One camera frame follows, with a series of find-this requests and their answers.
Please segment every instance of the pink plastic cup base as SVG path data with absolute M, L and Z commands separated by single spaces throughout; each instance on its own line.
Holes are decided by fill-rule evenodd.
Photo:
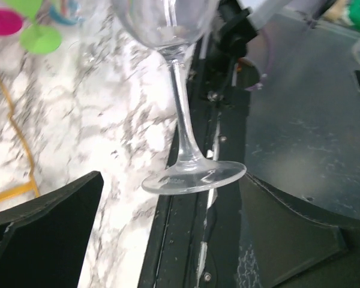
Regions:
M 23 26 L 22 18 L 6 9 L 0 9 L 0 36 L 8 36 L 19 31 Z

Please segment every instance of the green plastic cup base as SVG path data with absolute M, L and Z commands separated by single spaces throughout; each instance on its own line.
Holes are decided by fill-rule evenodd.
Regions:
M 50 26 L 31 25 L 20 35 L 21 46 L 33 54 L 48 54 L 61 44 L 60 32 Z

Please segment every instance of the yellow strap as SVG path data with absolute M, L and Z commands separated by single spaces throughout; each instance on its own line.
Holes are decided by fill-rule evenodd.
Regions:
M 14 115 L 14 104 L 11 98 L 10 93 L 8 92 L 7 87 L 5 87 L 3 81 L 0 78 L 0 89 L 5 97 L 5 100 L 7 101 L 8 107 L 9 107 L 9 113 L 8 113 L 8 120 L 10 122 L 10 124 L 12 125 L 12 127 L 14 128 L 16 135 L 18 136 L 18 138 L 20 139 L 22 146 L 26 152 L 26 156 L 29 162 L 29 166 L 30 166 L 30 171 L 29 171 L 29 182 L 17 187 L 14 187 L 12 189 L 3 191 L 0 193 L 0 201 L 3 201 L 5 199 L 8 199 L 10 197 L 14 197 L 17 195 L 20 195 L 22 193 L 25 193 L 27 191 L 34 191 L 35 197 L 40 196 L 40 193 L 38 191 L 37 188 L 37 184 L 34 178 L 34 170 L 35 170 L 35 162 L 34 159 L 32 157 L 31 151 L 29 149 L 28 143 L 26 142 L 23 133 L 21 132 L 19 126 L 17 125 L 17 123 L 15 122 L 15 120 L 13 119 L 13 115 Z

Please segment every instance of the marble surface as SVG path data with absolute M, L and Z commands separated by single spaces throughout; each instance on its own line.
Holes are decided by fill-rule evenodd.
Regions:
M 165 168 L 176 122 L 167 68 L 121 28 L 107 0 L 92 19 L 102 54 L 91 69 L 77 65 L 77 28 L 52 23 L 46 8 L 39 19 L 62 32 L 61 47 L 35 56 L 19 46 L 19 35 L 0 38 L 0 73 L 35 158 L 40 193 L 100 171 L 103 195 L 79 287 L 137 287 L 157 204 L 140 183 Z M 7 112 L 0 92 L 0 191 L 26 182 L 29 170 Z M 0 211 L 30 199 L 32 192 L 7 200 Z

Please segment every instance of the white marble countertop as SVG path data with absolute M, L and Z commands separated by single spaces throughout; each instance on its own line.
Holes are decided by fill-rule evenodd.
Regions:
M 80 288 L 135 288 L 157 196 L 141 181 L 164 169 L 175 127 L 164 61 L 137 44 L 99 1 L 98 39 L 107 57 L 91 70 L 78 68 L 76 27 L 57 27 L 64 41 L 35 56 L 18 35 L 0 39 L 0 73 L 16 102 L 16 121 L 35 158 L 35 177 L 46 194 L 101 172 L 104 188 L 80 277 Z M 28 181 L 24 151 L 7 120 L 0 92 L 0 191 Z M 0 203 L 0 211 L 33 199 L 28 192 Z

